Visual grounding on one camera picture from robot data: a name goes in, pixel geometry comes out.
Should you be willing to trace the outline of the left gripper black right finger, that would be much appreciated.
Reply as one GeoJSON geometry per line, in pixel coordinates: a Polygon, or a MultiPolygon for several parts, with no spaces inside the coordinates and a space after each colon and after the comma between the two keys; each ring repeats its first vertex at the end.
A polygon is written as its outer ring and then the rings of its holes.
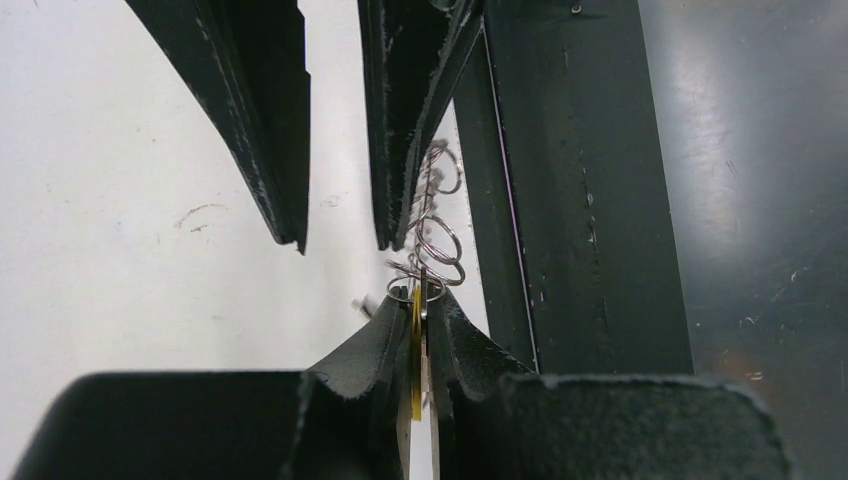
{"type": "Polygon", "coordinates": [[[764,404],[689,375],[537,374],[466,317],[428,308],[438,479],[788,479],[764,404]]]}

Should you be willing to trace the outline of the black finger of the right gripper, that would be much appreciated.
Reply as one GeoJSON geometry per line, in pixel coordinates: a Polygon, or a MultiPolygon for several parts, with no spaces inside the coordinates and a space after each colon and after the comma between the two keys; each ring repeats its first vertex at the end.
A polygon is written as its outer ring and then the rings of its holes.
{"type": "Polygon", "coordinates": [[[224,140],[274,241],[306,249],[311,76],[294,1],[131,1],[224,140]]]}
{"type": "Polygon", "coordinates": [[[483,4],[361,1],[358,13],[377,245],[398,251],[425,150],[482,31],[483,4]]]}

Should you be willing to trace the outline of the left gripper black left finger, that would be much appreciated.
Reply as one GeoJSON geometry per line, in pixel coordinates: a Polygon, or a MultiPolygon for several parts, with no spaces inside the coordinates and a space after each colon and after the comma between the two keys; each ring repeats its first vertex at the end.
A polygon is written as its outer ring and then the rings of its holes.
{"type": "Polygon", "coordinates": [[[293,371],[101,372],[53,401],[17,479],[404,479],[408,308],[293,371]]]}

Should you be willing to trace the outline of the yellow tagged key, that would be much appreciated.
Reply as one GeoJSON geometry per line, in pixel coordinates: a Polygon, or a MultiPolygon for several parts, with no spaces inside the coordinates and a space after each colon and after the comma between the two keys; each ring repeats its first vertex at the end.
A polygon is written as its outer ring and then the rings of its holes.
{"type": "Polygon", "coordinates": [[[430,282],[426,266],[417,268],[410,284],[411,464],[412,479],[435,479],[432,408],[426,322],[430,282]]]}

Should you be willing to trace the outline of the large metal disc keyring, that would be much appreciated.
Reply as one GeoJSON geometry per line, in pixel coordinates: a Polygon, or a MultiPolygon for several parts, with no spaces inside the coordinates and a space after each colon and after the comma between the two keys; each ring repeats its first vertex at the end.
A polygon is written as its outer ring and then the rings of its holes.
{"type": "Polygon", "coordinates": [[[458,155],[446,139],[436,139],[427,147],[415,188],[408,222],[402,230],[401,259],[389,259],[386,266],[395,274],[386,285],[389,297],[412,301],[402,287],[420,286],[427,300],[440,298],[448,288],[465,283],[464,246],[454,228],[443,218],[439,202],[460,192],[464,170],[458,155]]]}

